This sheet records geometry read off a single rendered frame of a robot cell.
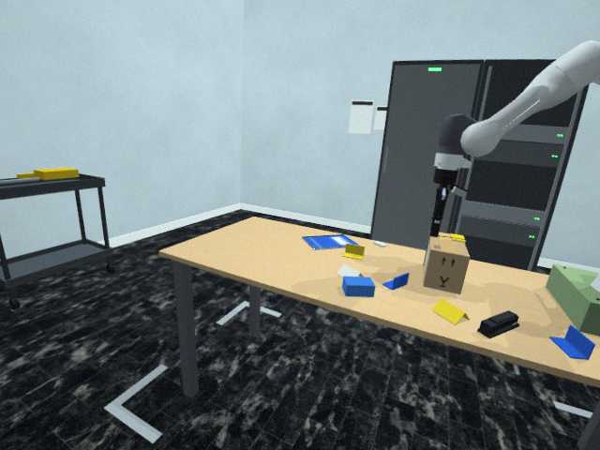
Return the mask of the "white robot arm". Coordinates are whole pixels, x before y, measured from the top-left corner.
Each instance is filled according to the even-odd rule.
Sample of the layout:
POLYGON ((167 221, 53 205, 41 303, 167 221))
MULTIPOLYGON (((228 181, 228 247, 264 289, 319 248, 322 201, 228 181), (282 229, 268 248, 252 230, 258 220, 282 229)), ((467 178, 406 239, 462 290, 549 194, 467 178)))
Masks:
POLYGON ((566 101, 589 83, 600 85, 600 42, 593 40, 551 63, 514 101, 489 119, 477 123, 468 114, 446 117, 434 166, 451 171, 471 168, 464 153, 477 158, 489 154, 509 130, 532 114, 566 101))

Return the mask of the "blue rectangular block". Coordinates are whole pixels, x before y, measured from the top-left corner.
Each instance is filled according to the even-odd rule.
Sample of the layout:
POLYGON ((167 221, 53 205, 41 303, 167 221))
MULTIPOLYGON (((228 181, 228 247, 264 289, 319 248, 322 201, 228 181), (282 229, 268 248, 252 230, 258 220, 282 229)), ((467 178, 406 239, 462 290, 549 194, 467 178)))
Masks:
POLYGON ((342 289, 345 296, 374 297, 375 288, 371 277, 343 277, 342 289))

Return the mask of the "blue notebook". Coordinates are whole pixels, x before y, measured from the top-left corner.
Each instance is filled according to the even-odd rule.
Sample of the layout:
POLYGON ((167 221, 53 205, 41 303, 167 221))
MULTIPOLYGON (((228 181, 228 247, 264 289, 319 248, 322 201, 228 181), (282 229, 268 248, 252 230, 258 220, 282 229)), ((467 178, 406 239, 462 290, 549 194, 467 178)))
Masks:
POLYGON ((344 234, 302 236, 302 239, 314 250, 346 248, 346 243, 360 246, 344 234))

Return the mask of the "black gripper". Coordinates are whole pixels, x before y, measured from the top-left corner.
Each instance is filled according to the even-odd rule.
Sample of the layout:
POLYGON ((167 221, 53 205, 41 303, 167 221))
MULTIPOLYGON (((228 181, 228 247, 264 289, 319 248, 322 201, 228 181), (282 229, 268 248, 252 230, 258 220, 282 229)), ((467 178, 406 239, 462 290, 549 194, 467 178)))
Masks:
POLYGON ((444 207, 449 194, 448 185, 454 185, 457 181, 457 177, 458 171, 442 170, 438 168, 435 169, 433 182, 440 184, 440 186, 437 187, 436 190, 436 202, 433 213, 433 215, 435 216, 433 216, 432 218, 430 236, 438 237, 439 235, 441 221, 443 219, 444 207))

